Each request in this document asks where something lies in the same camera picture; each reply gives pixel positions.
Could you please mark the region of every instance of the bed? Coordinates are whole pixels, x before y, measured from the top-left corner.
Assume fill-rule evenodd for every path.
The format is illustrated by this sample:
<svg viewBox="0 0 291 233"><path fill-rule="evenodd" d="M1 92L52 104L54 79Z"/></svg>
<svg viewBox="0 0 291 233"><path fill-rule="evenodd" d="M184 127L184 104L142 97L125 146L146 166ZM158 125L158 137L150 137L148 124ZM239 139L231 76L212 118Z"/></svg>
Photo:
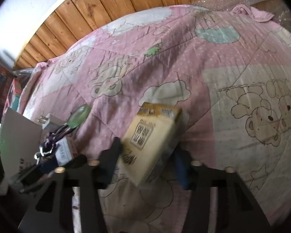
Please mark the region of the bed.
<svg viewBox="0 0 291 233"><path fill-rule="evenodd" d="M273 224L291 207L291 33L272 16L244 5L124 16L39 63L18 111L66 120L87 103L91 113L73 136L78 153L96 159L143 102L181 107L182 148L209 167L235 168ZM143 190L117 168L99 195L109 232L181 232L190 191L168 164ZM79 209L76 190L75 232Z"/></svg>

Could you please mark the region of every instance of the barcode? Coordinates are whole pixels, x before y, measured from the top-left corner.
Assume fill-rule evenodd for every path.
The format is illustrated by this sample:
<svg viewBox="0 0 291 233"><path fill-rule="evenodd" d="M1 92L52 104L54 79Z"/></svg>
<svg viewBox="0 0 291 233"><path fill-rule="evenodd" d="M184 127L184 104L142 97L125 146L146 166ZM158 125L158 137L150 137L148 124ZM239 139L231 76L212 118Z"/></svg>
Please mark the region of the barcode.
<svg viewBox="0 0 291 233"><path fill-rule="evenodd" d="M175 117L175 113L171 109L162 109L161 113L167 117L171 117L171 118Z"/></svg>
<svg viewBox="0 0 291 233"><path fill-rule="evenodd" d="M18 169L19 172L22 171L24 168L26 168L26 167L24 167L24 163L26 164L25 160L23 158L20 158L19 159L19 169Z"/></svg>
<svg viewBox="0 0 291 233"><path fill-rule="evenodd" d="M62 148L62 146L59 145L59 147L58 147L57 150L60 152L61 156L63 156L63 157L65 156L65 151L64 151L64 149Z"/></svg>
<svg viewBox="0 0 291 233"><path fill-rule="evenodd" d="M147 142L150 134L152 133L153 127L143 123L138 123L136 130L131 138L131 142L138 148L142 149L144 144Z"/></svg>

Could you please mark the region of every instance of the teddy bear print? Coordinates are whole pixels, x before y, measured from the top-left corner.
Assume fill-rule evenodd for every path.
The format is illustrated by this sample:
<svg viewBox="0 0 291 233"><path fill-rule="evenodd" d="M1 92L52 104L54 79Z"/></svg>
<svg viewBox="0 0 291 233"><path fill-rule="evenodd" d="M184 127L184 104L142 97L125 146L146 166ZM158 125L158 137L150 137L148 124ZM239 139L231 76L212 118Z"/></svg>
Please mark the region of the teddy bear print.
<svg viewBox="0 0 291 233"><path fill-rule="evenodd" d="M266 171L266 165L262 165L259 169L254 170L250 173L252 180L250 183L251 192L256 195L258 191L261 190L262 186L265 184L269 173Z"/></svg>
<svg viewBox="0 0 291 233"><path fill-rule="evenodd" d="M102 27L111 36L118 36L125 32L148 24L159 23L172 15L172 9L168 7L153 8L147 11L139 11L130 15L123 16Z"/></svg>
<svg viewBox="0 0 291 233"><path fill-rule="evenodd" d="M55 74L59 74L60 71L66 68L70 68L70 74L74 74L78 71L79 67L84 63L89 51L91 49L84 46L79 47L73 52L68 52L60 57L55 67Z"/></svg>
<svg viewBox="0 0 291 233"><path fill-rule="evenodd" d="M122 88L121 78L129 69L126 58L115 60L101 65L96 69L97 76L88 84L92 88L91 96L96 99L102 95L115 96Z"/></svg>
<svg viewBox="0 0 291 233"><path fill-rule="evenodd" d="M286 30L283 27L280 27L275 32L276 32L277 36L281 39L281 41L286 43L291 48L291 32L289 32L288 30Z"/></svg>
<svg viewBox="0 0 291 233"><path fill-rule="evenodd" d="M279 122L276 113L272 109L258 107L252 112L252 117L246 121L246 131L251 137L255 137L262 144L278 146L280 133Z"/></svg>
<svg viewBox="0 0 291 233"><path fill-rule="evenodd" d="M271 109L268 100L261 97L261 86L235 87L227 90L226 95L237 102L231 109L231 114L239 119L248 116L246 131L250 137L255 137L262 144L278 146L280 143L279 119Z"/></svg>
<svg viewBox="0 0 291 233"><path fill-rule="evenodd" d="M271 98L278 98L278 107L281 113L279 126L282 132L291 129L291 84L285 80L271 80L266 84L267 94Z"/></svg>
<svg viewBox="0 0 291 233"><path fill-rule="evenodd" d="M244 116L250 116L258 107L264 107L270 110L271 104L268 100L261 97L262 93L263 89L260 86L249 86L247 93L243 87L227 90L226 95L237 102L237 104L232 107L231 114L238 119Z"/></svg>

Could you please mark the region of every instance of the cardboard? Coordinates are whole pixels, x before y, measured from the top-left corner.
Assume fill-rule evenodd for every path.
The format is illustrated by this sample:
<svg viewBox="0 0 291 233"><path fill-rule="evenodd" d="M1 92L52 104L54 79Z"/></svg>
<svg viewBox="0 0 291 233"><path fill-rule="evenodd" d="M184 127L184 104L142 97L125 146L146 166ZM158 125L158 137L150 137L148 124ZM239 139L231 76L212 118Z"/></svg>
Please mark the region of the cardboard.
<svg viewBox="0 0 291 233"><path fill-rule="evenodd" d="M57 142L55 156L58 166L67 164L77 155L74 140L71 137L64 137Z"/></svg>
<svg viewBox="0 0 291 233"><path fill-rule="evenodd" d="M33 156L39 150L41 139L40 125L7 108L0 128L0 157L5 178L9 179L27 166L36 164Z"/></svg>
<svg viewBox="0 0 291 233"><path fill-rule="evenodd" d="M173 106L143 103L122 139L123 167L136 186L157 178L175 149L182 110Z"/></svg>

